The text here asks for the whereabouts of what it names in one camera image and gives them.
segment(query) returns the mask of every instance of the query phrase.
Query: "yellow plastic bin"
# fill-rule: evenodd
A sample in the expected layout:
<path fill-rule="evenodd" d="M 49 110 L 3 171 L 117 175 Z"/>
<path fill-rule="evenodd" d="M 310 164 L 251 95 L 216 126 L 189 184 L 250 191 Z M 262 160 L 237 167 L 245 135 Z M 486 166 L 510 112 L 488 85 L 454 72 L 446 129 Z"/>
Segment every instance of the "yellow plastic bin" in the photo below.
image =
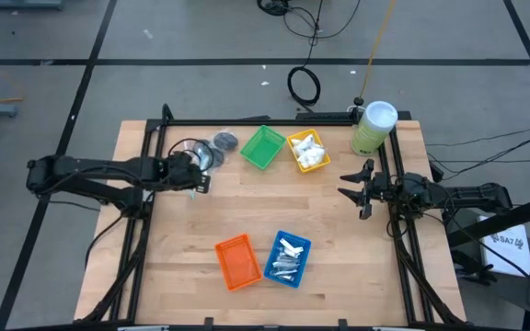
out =
<path fill-rule="evenodd" d="M 307 137 L 310 134 L 312 134 L 312 136 L 314 136 L 314 142 L 315 143 L 317 143 L 317 144 L 319 144 L 319 145 L 324 147 L 324 143 L 322 143 L 320 141 L 320 137 L 318 137 L 318 133 L 314 129 L 302 131 L 300 133 L 292 134 L 291 136 L 287 137 L 287 144 L 290 146 L 290 150 L 292 150 L 292 153 L 294 154 L 295 162 L 298 164 L 298 166 L 300 167 L 300 170 L 303 173 L 308 172 L 308 171 L 312 171 L 314 169 L 318 169 L 318 168 L 320 168 L 322 166 L 326 166 L 327 164 L 330 163 L 330 156 L 328 156 L 328 153 L 326 152 L 326 149 L 325 149 L 324 157 L 322 158 L 322 162 L 320 164 L 318 164 L 318 165 L 314 165 L 314 166 L 311 166 L 309 168 L 303 168 L 302 165 L 298 162 L 298 155 L 296 155 L 296 153 L 294 152 L 294 146 L 292 145 L 292 139 L 304 140 L 305 137 Z"/>

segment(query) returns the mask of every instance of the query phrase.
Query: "green canister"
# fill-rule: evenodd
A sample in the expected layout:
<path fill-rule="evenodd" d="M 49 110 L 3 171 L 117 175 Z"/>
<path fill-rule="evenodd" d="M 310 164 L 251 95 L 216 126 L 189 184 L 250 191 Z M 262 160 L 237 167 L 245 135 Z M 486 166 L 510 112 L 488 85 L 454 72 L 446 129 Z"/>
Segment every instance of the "green canister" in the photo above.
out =
<path fill-rule="evenodd" d="M 370 103 L 351 139 L 352 150 L 360 155 L 374 152 L 394 129 L 397 121 L 398 112 L 394 106 L 385 101 Z"/>

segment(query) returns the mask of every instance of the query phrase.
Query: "wooden tabletop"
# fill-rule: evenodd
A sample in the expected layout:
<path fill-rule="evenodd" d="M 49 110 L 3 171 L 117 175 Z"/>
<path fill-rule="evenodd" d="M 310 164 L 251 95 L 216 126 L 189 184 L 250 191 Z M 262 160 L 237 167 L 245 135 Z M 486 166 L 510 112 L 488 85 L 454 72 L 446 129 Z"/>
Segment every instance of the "wooden tabletop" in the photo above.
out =
<path fill-rule="evenodd" d="M 122 123 L 115 160 L 139 156 L 144 125 Z M 233 132 L 242 147 L 257 128 L 168 127 L 164 154 L 180 139 L 210 138 L 224 129 Z M 272 128 L 285 136 L 310 129 Z M 406 324 L 394 243 L 386 234 L 386 204 L 374 201 L 373 216 L 361 221 L 354 204 L 337 191 L 361 189 L 339 180 L 340 175 L 360 171 L 366 159 L 351 151 L 354 129 L 313 128 L 331 159 L 318 170 L 302 174 L 287 145 L 265 171 L 235 151 L 213 171 L 209 194 L 196 194 L 195 200 L 184 192 L 156 195 L 137 324 L 200 325 L 205 317 L 213 317 L 217 325 L 336 325 L 340 318 L 349 325 Z M 397 132 L 405 170 L 429 177 L 420 124 L 401 121 Z M 391 160 L 389 147 L 387 154 Z M 381 168 L 377 154 L 373 158 L 375 168 Z M 396 172 L 393 164 L 390 169 Z M 96 232 L 118 214 L 111 206 L 103 207 Z M 465 318 L 443 226 L 429 217 L 416 223 L 428 281 L 451 310 Z M 89 313 L 115 280 L 125 229 L 123 221 L 91 252 L 75 318 Z M 214 245 L 248 234 L 263 270 L 279 230 L 312 242 L 300 287 L 263 279 L 228 291 Z M 410 283 L 417 319 L 422 320 L 412 277 Z M 121 317 L 126 315 L 130 289 L 129 282 Z"/>

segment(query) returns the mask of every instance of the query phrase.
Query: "gray floor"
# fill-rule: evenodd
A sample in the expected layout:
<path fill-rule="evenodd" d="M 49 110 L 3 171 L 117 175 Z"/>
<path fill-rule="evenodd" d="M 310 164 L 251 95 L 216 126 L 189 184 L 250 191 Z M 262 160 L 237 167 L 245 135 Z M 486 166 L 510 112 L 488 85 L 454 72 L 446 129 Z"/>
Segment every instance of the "gray floor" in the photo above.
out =
<path fill-rule="evenodd" d="M 0 59 L 86 59 L 107 0 L 66 1 L 65 10 L 0 10 Z M 325 33 L 339 28 L 355 1 L 328 0 Z M 530 37 L 530 2 L 516 1 Z M 317 2 L 294 0 L 316 10 Z M 387 9 L 387 1 L 362 1 L 352 25 L 322 40 L 315 58 L 364 58 Z M 289 17 L 303 29 L 297 17 Z M 153 38 L 147 38 L 147 29 Z M 301 58 L 308 45 L 287 32 L 282 20 L 261 13 L 253 1 L 120 0 L 100 58 L 206 59 Z M 397 2 L 379 58 L 526 59 L 500 0 Z M 180 119 L 270 115 L 293 118 L 296 104 L 286 87 L 292 66 L 98 66 L 86 92 L 68 154 L 109 158 L 122 120 L 158 117 L 167 102 Z M 343 111 L 363 80 L 364 66 L 312 65 L 322 82 L 318 111 Z M 37 201 L 24 188 L 26 163 L 54 153 L 82 66 L 5 66 L 25 89 L 15 119 L 0 119 L 0 304 Z M 295 78 L 299 94 L 311 83 Z M 13 97 L 0 78 L 0 97 Z M 383 99 L 412 111 L 427 143 L 454 143 L 480 135 L 530 127 L 530 66 L 375 66 L 366 99 Z M 455 149 L 429 149 L 440 159 L 476 160 L 530 137 L 530 133 Z M 508 159 L 530 158 L 530 144 Z M 466 164 L 453 164 L 460 168 Z M 530 164 L 491 164 L 447 182 L 505 185 L 513 202 L 530 200 Z M 29 262 L 8 327 L 69 323 L 83 277 L 83 257 L 97 215 L 50 206 Z M 460 282 L 467 317 L 478 325 L 520 327 L 522 311 Z"/>

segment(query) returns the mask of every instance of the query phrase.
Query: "orange plastic bin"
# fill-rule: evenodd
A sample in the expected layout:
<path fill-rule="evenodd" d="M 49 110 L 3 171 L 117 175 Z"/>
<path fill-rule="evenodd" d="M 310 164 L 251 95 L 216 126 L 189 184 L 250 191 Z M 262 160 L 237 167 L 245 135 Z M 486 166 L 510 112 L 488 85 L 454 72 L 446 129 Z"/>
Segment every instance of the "orange plastic bin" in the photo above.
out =
<path fill-rule="evenodd" d="M 261 280 L 259 262 L 255 257 L 248 234 L 241 234 L 216 244 L 216 255 L 230 291 Z"/>

